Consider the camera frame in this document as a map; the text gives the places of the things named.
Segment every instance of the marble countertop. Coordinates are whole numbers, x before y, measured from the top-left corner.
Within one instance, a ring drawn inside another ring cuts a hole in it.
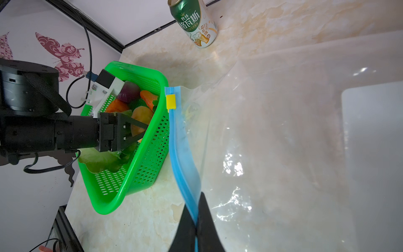
[[[208,8],[215,41],[198,49],[177,24],[126,48],[120,60],[161,71],[170,86],[216,83],[237,59],[279,49],[403,29],[398,0],[221,0]],[[84,250],[167,251],[184,203],[169,156],[154,185],[109,215],[92,208],[81,174],[66,209]]]

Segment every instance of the butterfly decal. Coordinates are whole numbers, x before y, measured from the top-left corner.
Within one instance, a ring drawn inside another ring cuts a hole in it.
[[[12,60],[12,51],[7,42],[8,33],[0,36],[0,58]]]
[[[80,50],[84,48],[77,49],[70,43],[65,43],[60,45],[56,40],[45,37],[37,32],[35,32],[36,38],[39,43],[53,56],[60,59],[60,62],[55,66],[59,71],[59,81],[65,81],[69,78],[69,75],[75,77],[80,77],[84,73],[84,65],[81,63],[74,62],[74,59],[80,58]]]

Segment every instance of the orange carrot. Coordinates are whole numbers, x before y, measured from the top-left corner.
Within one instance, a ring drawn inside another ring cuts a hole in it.
[[[109,106],[106,108],[105,112],[106,113],[113,113],[113,112],[123,112],[126,110],[129,110],[129,106],[127,103],[122,102],[119,99],[115,99],[113,102],[109,104]]]
[[[143,90],[140,92],[140,97],[145,101],[145,104],[151,109],[153,109],[154,104],[152,103],[155,100],[158,100],[158,96],[152,94],[150,91]]]

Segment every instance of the beverage can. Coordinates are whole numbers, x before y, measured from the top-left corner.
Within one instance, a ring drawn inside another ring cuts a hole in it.
[[[203,0],[168,0],[168,6],[197,47],[207,47],[214,41],[218,29]]]

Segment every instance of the can top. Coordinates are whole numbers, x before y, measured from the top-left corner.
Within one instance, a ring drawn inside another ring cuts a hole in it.
[[[179,3],[181,0],[168,0],[168,6],[172,7],[174,5],[176,5],[177,3]]]

